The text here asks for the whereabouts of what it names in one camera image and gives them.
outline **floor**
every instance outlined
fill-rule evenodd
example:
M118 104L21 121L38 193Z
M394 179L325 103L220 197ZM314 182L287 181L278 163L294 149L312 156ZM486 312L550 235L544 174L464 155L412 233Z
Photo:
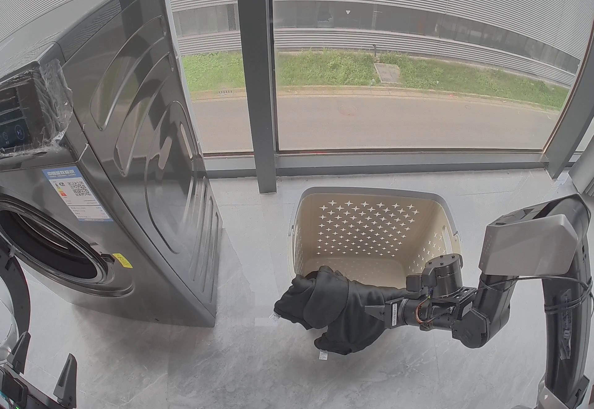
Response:
M316 185L440 194L462 237L470 286L479 276L486 224L573 191L566 174L553 182L541 170L283 178L271 195L258 194L254 179L214 181L225 224L216 326L173 327L99 314L69 305L30 279L27 379L51 394L72 353L81 409L533 407L545 362L537 281L516 286L509 323L477 350L444 331L403 327L359 353L321 361L313 345L321 331L268 319L291 282L288 231L295 205ZM594 376L594 357L586 374Z

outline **energy label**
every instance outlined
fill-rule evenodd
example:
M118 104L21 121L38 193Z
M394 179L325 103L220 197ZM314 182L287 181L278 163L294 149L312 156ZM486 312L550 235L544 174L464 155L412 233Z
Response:
M43 173L79 221L112 221L78 167L46 168Z

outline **cable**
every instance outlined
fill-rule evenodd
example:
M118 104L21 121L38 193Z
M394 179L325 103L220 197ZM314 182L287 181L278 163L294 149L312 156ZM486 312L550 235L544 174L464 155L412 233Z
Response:
M554 280L554 279L561 279L561 280L568 280L571 282L575 282L577 284L580 284L584 291L582 292L582 294L575 300L571 300L565 303L559 303L556 305L545 305L545 313L547 314L552 314L552 313L559 313L559 312L565 312L567 310L571 310L579 305L582 304L582 302L588 298L588 296L590 296L590 298L592 299L592 303L594 304L594 294L592 294L592 278L590 278L590 280L588 281L588 283L586 284L585 282L579 280L579 279L574 279L573 277L565 277L564 275L534 275L531 277L515 277L513 279L505 279L505 280L501 280L499 282L495 282L494 284L486 284L485 282L480 282L483 286L485 286L486 288L490 288L491 290L495 290L496 292L505 292L507 290L509 290L512 285L509 285L506 288L495 288L494 286L498 286L499 284L504 284L506 282L513 282L514 284L518 281L518 280L535 280L535 279L547 279L547 280Z
M422 301L420 302L420 304L416 306L416 309L415 309L415 320L416 320L416 322L417 322L419 325L422 325L422 324L424 324L424 323L425 323L425 322L424 322L423 320L421 320L421 319L420 319L420 317L419 317L419 309L420 309L420 306L421 306L421 305L423 305L423 304L424 304L424 303L425 303L427 300L429 300L429 297L427 297L425 300L422 300Z
M431 317L431 318L429 318L428 320L421 320L421 319L420 319L420 317L419 317L419 309L420 309L420 307L421 307L421 306L422 306L422 305L423 305L423 304L424 304L426 301L428 301L429 299L430 299L430 297L427 297L425 300L421 301L419 305L417 305L417 306L416 306L416 309L415 309L415 320L416 320L416 322L417 322L419 325L430 324L430 323L431 323L431 322L433 322L433 320L435 320L435 319L436 319L438 316L442 316L442 315L445 315L445 314L447 314L447 313L450 313L450 312L451 312L451 309L453 308L453 307L448 307L447 309L443 310L442 312L440 312L440 313L436 313L434 316L432 316L432 317Z

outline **road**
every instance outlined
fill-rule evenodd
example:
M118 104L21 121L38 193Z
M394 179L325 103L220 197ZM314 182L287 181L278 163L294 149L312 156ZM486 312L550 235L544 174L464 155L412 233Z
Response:
M194 102L205 152L252 150L245 98ZM467 97L278 96L282 150L542 148L557 112Z

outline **gray washing machine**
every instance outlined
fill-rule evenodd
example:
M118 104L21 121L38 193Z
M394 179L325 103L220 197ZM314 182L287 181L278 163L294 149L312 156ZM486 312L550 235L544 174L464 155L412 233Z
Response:
M0 42L0 245L73 304L213 326L222 221L164 0L73 0Z

